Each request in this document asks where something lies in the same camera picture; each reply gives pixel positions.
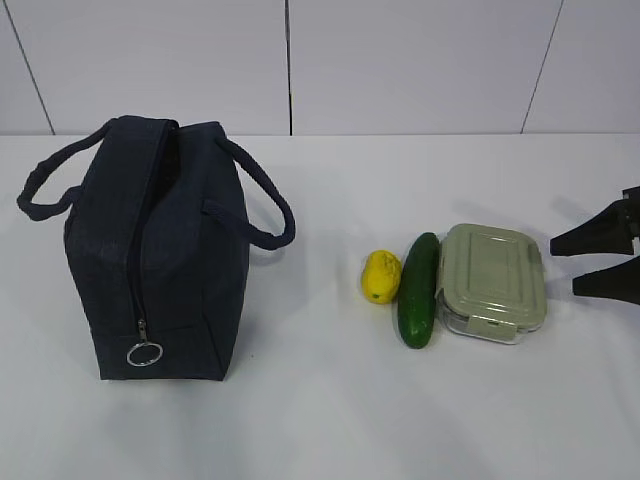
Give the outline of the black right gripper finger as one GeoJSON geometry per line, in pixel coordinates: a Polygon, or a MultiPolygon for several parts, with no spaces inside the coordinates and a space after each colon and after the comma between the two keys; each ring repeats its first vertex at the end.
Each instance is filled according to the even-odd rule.
{"type": "Polygon", "coordinates": [[[572,291],[576,296],[603,298],[638,305],[640,259],[633,259],[617,266],[594,271],[576,277],[572,291]]]}
{"type": "Polygon", "coordinates": [[[617,200],[584,224],[550,240],[552,256],[633,255],[639,236],[639,202],[617,200]]]}

